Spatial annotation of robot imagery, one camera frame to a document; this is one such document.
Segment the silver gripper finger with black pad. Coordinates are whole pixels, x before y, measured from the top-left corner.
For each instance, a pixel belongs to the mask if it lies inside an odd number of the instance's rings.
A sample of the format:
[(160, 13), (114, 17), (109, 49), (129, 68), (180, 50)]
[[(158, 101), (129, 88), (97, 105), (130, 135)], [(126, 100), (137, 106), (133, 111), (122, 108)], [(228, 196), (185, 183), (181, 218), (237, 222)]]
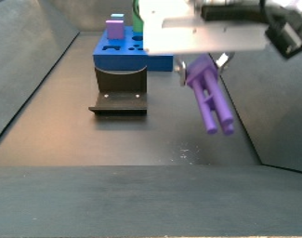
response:
[(180, 79), (181, 86), (185, 86), (188, 80), (188, 64), (180, 58), (176, 59), (176, 72), (178, 72), (181, 77)]

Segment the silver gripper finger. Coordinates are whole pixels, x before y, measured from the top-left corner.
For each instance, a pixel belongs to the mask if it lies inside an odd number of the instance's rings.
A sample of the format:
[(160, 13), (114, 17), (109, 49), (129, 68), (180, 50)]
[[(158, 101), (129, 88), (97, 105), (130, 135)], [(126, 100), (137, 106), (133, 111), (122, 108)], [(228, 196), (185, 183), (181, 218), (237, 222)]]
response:
[(228, 68), (229, 62), (234, 58), (234, 56), (234, 52), (224, 52), (220, 58), (216, 60), (220, 73), (222, 73), (224, 70)]

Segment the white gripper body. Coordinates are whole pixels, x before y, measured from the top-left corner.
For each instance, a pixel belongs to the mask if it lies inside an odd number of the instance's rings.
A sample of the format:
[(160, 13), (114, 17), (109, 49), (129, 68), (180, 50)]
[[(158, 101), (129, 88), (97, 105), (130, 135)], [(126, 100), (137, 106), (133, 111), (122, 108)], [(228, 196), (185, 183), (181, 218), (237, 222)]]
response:
[(260, 50), (265, 27), (201, 19), (192, 0), (140, 0), (144, 48), (150, 55)]

